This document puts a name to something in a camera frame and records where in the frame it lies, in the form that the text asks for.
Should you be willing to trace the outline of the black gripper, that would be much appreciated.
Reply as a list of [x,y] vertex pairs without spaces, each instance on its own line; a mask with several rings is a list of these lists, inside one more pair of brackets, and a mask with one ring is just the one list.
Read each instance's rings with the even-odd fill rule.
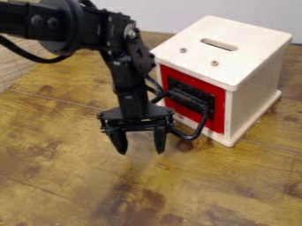
[[173,111],[165,107],[156,106],[147,97],[145,88],[117,92],[119,106],[100,112],[96,118],[100,120],[101,132],[108,138],[119,154],[125,154],[127,138],[125,132],[155,131],[156,152],[161,154],[165,150],[165,133],[172,125]]

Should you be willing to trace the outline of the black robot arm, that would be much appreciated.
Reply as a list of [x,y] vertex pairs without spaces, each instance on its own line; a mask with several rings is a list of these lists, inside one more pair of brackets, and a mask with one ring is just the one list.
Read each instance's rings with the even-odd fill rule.
[[97,51],[119,102],[97,114],[101,131],[120,154],[127,151],[125,134],[139,131],[153,133],[156,151],[164,152],[172,111],[148,100],[155,55],[125,14],[97,9],[89,0],[0,1],[0,45],[40,64],[57,63],[80,49]]

